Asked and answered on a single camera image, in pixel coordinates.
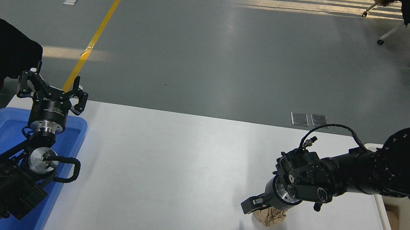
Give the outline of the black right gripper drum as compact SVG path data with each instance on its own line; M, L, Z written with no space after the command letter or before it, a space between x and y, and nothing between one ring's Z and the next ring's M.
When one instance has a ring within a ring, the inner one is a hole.
M292 209L300 204L300 200L291 197L283 185L280 176L275 175L267 184L264 190L264 204L281 211Z

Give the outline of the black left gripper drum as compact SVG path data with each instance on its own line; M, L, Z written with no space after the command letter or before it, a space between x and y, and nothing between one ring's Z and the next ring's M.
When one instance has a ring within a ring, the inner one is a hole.
M65 127L71 102L65 97L60 98L61 95L61 90L57 89L53 91L40 90L34 92L29 122L35 123L46 120Z

